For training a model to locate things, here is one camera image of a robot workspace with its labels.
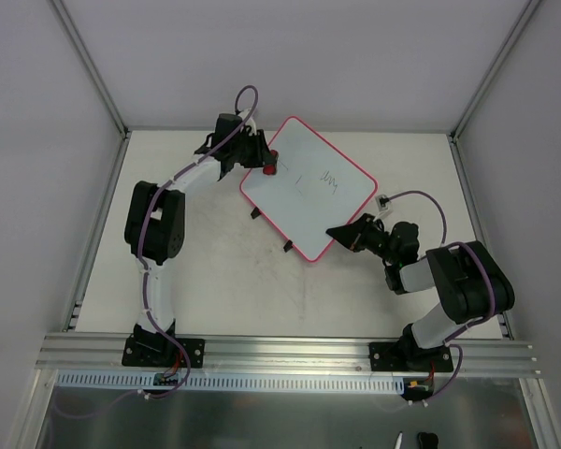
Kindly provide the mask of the red whiteboard eraser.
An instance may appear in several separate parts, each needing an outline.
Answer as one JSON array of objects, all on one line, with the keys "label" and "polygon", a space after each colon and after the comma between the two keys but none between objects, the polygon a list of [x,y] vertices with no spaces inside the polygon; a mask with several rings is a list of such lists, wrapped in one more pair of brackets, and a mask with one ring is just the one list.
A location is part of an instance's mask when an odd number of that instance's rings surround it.
[{"label": "red whiteboard eraser", "polygon": [[279,154],[275,150],[270,151],[271,160],[266,164],[262,171],[266,176],[274,176],[277,174],[277,164],[279,159]]}]

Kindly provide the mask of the pink framed whiteboard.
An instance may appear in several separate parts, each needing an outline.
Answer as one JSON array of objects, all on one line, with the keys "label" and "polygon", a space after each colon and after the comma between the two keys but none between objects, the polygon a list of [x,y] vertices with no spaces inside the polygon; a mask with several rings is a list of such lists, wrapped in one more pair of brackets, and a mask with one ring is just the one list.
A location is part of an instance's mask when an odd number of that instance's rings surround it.
[{"label": "pink framed whiteboard", "polygon": [[328,228],[349,223],[378,191],[360,165],[296,116],[288,117],[268,147],[277,172],[250,170],[240,192],[313,263],[332,244]]}]

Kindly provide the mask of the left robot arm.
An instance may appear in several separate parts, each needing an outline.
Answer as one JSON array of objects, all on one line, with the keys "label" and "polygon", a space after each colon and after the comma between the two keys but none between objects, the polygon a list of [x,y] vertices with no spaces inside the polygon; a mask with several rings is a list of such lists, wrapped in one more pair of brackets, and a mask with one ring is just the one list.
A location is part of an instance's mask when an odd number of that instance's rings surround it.
[{"label": "left robot arm", "polygon": [[123,234],[140,273],[141,311],[133,336],[154,364],[171,362],[177,352],[167,264],[184,243],[187,196],[222,180],[236,165],[273,176],[277,162],[252,109],[236,110],[219,115],[214,131],[178,173],[161,184],[135,185]]}]

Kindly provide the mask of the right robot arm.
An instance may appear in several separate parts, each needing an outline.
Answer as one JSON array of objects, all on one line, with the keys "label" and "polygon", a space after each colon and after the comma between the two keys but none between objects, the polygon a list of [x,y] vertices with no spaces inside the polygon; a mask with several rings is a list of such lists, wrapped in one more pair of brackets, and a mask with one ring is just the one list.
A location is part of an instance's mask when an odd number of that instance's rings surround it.
[{"label": "right robot arm", "polygon": [[369,251],[378,256],[393,293],[434,288],[438,294],[439,303],[406,325],[396,342],[368,345],[373,371],[452,372],[448,344],[514,305],[511,282],[477,240],[441,246],[420,256],[417,224],[398,222],[387,231],[370,214],[329,228],[326,234],[353,253]]}]

